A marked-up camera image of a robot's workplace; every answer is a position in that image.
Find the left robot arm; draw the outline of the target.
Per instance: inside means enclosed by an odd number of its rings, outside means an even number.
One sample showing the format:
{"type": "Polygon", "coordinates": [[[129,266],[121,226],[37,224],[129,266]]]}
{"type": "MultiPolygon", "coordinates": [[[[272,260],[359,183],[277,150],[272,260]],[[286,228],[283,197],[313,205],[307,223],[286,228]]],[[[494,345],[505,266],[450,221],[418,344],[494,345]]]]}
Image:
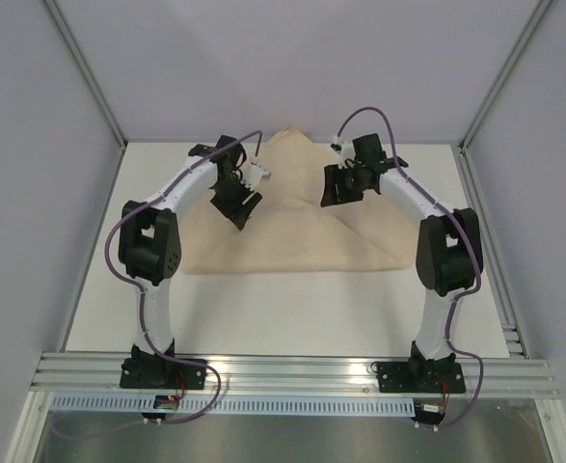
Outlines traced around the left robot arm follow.
{"type": "Polygon", "coordinates": [[[115,275],[134,286],[138,312],[137,334],[121,365],[121,388],[202,389],[205,362],[175,361],[170,289],[182,256],[179,222],[211,190],[214,207],[243,230],[262,198],[256,187],[268,176],[248,161],[239,140],[223,135],[213,147],[192,147],[176,176],[149,198],[122,207],[109,236],[119,241],[118,259],[124,266],[115,275]]]}

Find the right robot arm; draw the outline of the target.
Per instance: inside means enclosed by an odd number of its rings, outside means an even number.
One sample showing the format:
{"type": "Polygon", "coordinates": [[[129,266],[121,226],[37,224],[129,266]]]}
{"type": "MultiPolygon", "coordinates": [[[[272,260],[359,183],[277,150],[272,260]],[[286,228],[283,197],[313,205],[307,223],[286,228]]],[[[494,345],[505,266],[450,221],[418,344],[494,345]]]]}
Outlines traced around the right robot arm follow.
{"type": "Polygon", "coordinates": [[[402,209],[418,225],[416,271],[426,289],[418,335],[405,362],[377,366],[383,391],[437,392],[443,384],[455,393],[465,386],[451,335],[462,299],[481,286],[483,256],[479,221],[471,208],[441,203],[413,178],[396,154],[387,154],[377,134],[352,141],[336,136],[338,162],[324,169],[321,206],[360,202],[373,191],[402,209]]]}

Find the beige cloth drape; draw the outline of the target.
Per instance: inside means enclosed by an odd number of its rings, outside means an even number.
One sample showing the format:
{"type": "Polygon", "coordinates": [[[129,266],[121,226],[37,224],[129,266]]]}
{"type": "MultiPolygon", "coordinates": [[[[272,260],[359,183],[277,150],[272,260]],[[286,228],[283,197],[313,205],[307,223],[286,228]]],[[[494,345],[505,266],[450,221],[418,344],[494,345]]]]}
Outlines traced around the beige cloth drape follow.
{"type": "Polygon", "coordinates": [[[238,230],[207,191],[179,224],[186,274],[405,269],[415,262],[418,228],[373,191],[362,201],[323,207],[324,168],[336,155],[290,127],[265,143],[258,162],[272,176],[238,230]]]}

